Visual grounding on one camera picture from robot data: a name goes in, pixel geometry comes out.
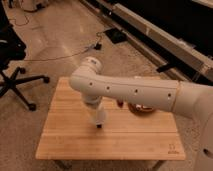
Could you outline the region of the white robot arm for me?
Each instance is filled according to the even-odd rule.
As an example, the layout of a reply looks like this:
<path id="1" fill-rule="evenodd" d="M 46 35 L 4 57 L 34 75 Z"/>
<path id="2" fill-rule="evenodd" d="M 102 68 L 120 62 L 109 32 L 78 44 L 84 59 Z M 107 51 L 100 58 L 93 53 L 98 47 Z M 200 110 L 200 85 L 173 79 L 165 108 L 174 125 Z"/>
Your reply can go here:
<path id="1" fill-rule="evenodd" d="M 196 118 L 201 137 L 193 171 L 213 171 L 213 86 L 179 80 L 104 76 L 101 69 L 97 58 L 86 57 L 69 79 L 70 87 L 81 93 L 83 103 L 93 112 L 95 125 L 100 127 L 105 120 L 103 97 Z"/>

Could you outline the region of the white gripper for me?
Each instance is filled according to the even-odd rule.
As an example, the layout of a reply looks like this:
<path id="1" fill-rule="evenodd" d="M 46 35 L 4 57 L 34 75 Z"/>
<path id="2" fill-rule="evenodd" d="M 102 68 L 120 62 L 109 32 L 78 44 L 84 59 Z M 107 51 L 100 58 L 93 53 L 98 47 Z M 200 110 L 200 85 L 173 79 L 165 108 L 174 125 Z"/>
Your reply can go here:
<path id="1" fill-rule="evenodd" d="M 97 107 L 89 107 L 88 113 L 91 118 L 93 124 L 96 125 L 97 128 L 102 128 L 102 125 L 106 120 L 106 111 L 102 104 L 99 104 Z"/>

